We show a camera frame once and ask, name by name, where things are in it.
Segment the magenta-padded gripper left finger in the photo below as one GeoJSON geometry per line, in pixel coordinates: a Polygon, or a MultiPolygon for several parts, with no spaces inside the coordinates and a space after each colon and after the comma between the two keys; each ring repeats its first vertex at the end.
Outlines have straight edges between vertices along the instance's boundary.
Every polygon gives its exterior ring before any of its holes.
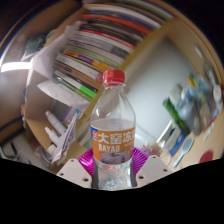
{"type": "Polygon", "coordinates": [[[97,188],[94,173],[93,150],[89,149],[78,159],[69,159],[57,175],[84,188],[97,188]]]}

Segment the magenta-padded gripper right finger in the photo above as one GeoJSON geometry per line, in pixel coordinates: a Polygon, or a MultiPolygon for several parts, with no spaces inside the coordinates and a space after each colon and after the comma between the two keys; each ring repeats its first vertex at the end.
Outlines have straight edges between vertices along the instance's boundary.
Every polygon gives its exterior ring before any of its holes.
{"type": "Polygon", "coordinates": [[[130,171],[133,188],[146,186],[171,173],[172,171],[157,155],[149,156],[138,148],[133,149],[130,171]]]}

